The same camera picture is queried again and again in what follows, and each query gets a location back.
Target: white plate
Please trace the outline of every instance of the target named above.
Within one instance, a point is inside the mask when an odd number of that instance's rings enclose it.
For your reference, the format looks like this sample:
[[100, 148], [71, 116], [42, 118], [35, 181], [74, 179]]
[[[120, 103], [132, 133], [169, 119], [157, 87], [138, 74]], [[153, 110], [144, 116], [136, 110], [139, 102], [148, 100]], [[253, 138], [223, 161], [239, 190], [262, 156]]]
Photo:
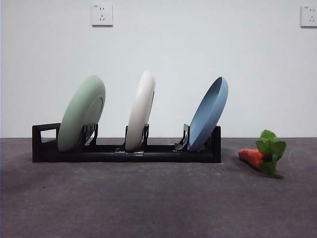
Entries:
[[80, 144], [83, 126], [98, 123], [105, 102], [106, 89], [101, 79], [96, 75], [86, 79], [65, 111], [57, 138], [59, 151], [68, 151]]
[[154, 89], [154, 77], [149, 71], [146, 70], [141, 77], [136, 97], [131, 109], [125, 141], [126, 151], [133, 151], [141, 145], [142, 132], [150, 117]]

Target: green leaf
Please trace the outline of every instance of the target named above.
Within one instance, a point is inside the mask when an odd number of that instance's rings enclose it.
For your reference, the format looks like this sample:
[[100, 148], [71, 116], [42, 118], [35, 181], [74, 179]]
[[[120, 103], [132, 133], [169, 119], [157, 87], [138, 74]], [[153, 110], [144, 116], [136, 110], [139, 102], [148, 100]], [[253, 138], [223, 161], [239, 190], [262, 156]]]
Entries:
[[263, 162], [259, 163], [260, 170], [266, 175], [273, 175], [275, 174], [275, 164], [274, 162]]
[[278, 178], [278, 179], [283, 179], [283, 178], [284, 178], [284, 176], [278, 175], [278, 174], [274, 174], [274, 177], [276, 177], [276, 178]]
[[277, 160], [279, 160], [285, 151], [286, 143], [284, 141], [277, 141], [271, 144], [271, 153], [277, 155]]
[[276, 166], [277, 157], [278, 157], [277, 154], [272, 155], [272, 161], [275, 164], [275, 166]]
[[264, 130], [262, 131], [261, 135], [260, 135], [260, 139], [263, 142], [267, 142], [268, 140], [270, 141], [276, 141], [277, 136], [270, 130]]
[[256, 141], [256, 145], [258, 150], [265, 155], [268, 155], [270, 153], [270, 144], [269, 143], [265, 143], [263, 141]]

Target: green plate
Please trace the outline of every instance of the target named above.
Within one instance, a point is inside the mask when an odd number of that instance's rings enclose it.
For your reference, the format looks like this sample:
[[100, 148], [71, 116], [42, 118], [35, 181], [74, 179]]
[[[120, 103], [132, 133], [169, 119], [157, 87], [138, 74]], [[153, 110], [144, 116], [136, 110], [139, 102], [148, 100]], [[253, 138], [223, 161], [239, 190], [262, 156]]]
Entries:
[[57, 146], [59, 151], [68, 151], [80, 144], [82, 127], [97, 124], [106, 102], [106, 89], [101, 79], [90, 76], [71, 99], [60, 125]]

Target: dish rack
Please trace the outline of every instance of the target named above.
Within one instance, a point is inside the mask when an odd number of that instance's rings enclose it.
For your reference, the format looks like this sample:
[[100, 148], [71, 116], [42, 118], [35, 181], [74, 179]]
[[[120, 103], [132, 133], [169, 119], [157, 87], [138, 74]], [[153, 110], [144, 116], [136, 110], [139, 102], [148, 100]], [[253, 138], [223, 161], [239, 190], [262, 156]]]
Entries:
[[[32, 160], [38, 162], [199, 162], [221, 163], [221, 130], [216, 126], [203, 147], [197, 152], [189, 152], [187, 145], [190, 127], [184, 124], [183, 138], [174, 145], [149, 145], [149, 125], [145, 125], [141, 146], [133, 152], [125, 151], [125, 142], [121, 145], [97, 144], [98, 124], [82, 127], [81, 142], [74, 149], [59, 152], [57, 138], [60, 123], [34, 125], [32, 127]], [[56, 139], [42, 141], [41, 131], [56, 130]], [[94, 137], [86, 142], [87, 134]]]

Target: carrot leaves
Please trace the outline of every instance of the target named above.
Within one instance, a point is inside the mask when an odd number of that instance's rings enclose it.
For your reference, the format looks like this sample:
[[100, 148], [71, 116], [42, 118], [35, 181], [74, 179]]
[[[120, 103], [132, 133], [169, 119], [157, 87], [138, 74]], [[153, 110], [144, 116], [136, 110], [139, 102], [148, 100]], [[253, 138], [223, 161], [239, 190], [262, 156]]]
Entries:
[[264, 154], [262, 159], [265, 162], [259, 163], [259, 168], [266, 175], [282, 179], [284, 177], [275, 172], [277, 161], [282, 157], [286, 148], [286, 143], [276, 140], [277, 136], [270, 130], [264, 130], [261, 133], [260, 140], [256, 142], [256, 145], [258, 150]]

